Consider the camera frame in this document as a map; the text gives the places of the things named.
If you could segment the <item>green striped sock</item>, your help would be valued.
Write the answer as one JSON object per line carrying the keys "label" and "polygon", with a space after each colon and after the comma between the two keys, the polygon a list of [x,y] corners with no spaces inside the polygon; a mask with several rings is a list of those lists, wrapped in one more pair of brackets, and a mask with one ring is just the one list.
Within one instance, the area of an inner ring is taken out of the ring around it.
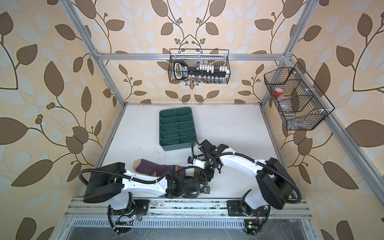
{"label": "green striped sock", "polygon": [[200,169],[194,170],[194,177],[198,179],[200,182],[204,182],[207,179],[205,171]]}

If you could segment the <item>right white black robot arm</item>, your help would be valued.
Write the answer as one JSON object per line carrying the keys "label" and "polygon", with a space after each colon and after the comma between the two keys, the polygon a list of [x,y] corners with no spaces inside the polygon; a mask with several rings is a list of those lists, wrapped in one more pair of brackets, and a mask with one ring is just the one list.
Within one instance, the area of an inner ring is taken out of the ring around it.
{"label": "right white black robot arm", "polygon": [[228,214],[254,217],[245,225],[247,235],[257,235],[267,223],[271,209],[282,210],[285,204],[299,204],[302,194],[285,167],[275,158],[257,160],[238,153],[227,145],[212,145],[205,140],[198,145],[200,155],[192,153],[188,164],[200,168],[199,178],[210,182],[215,170],[230,167],[257,181],[257,186],[248,190],[240,200],[228,201]]}

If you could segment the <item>green plastic divided tray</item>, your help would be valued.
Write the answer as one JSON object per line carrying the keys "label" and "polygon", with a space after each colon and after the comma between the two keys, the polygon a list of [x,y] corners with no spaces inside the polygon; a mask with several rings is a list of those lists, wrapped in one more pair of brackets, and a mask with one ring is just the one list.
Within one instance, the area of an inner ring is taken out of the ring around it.
{"label": "green plastic divided tray", "polygon": [[195,146],[196,135],[193,111],[190,107],[165,109],[159,112],[159,145],[164,151]]}

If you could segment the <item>purple striped sock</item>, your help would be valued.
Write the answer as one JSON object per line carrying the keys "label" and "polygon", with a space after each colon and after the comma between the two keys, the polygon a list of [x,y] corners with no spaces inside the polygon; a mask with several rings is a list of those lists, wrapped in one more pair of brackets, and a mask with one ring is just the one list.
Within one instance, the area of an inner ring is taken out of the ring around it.
{"label": "purple striped sock", "polygon": [[164,173],[174,173],[183,168],[184,166],[179,165],[160,165],[145,159],[139,159],[133,163],[133,169],[137,173],[153,177],[160,177]]}

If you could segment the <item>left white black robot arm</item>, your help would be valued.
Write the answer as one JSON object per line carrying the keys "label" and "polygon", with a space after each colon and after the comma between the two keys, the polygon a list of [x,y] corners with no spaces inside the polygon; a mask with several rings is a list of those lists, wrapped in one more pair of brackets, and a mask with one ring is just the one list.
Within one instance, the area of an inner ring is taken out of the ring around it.
{"label": "left white black robot arm", "polygon": [[107,203],[107,218],[115,234],[124,233],[112,220],[114,214],[135,219],[144,209],[133,200],[134,193],[144,193],[166,199],[197,198],[204,192],[208,181],[207,175],[195,178],[182,176],[180,168],[172,173],[165,172],[159,177],[134,174],[125,168],[124,163],[114,163],[96,169],[84,169],[78,173],[85,184],[84,203]]}

